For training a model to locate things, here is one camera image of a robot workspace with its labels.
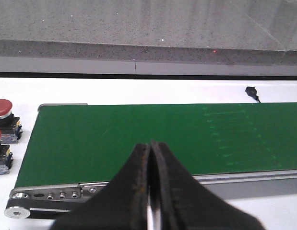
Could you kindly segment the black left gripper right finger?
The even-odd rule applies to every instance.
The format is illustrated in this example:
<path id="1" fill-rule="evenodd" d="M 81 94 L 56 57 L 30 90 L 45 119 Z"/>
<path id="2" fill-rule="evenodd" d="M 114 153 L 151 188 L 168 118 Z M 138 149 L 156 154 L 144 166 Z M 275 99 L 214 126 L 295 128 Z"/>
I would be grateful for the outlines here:
<path id="1" fill-rule="evenodd" d="M 150 192 L 154 228 L 160 230 L 262 230 L 252 215 L 196 181 L 164 142 L 152 141 Z"/>

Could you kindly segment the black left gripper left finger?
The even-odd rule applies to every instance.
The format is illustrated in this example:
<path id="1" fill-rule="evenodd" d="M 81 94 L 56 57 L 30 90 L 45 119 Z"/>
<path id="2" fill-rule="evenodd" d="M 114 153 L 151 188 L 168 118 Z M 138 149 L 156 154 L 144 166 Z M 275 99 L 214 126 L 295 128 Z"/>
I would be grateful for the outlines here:
<path id="1" fill-rule="evenodd" d="M 88 201 L 59 217 L 51 229 L 147 229 L 149 154 L 149 145 L 136 144 L 112 180 Z"/>

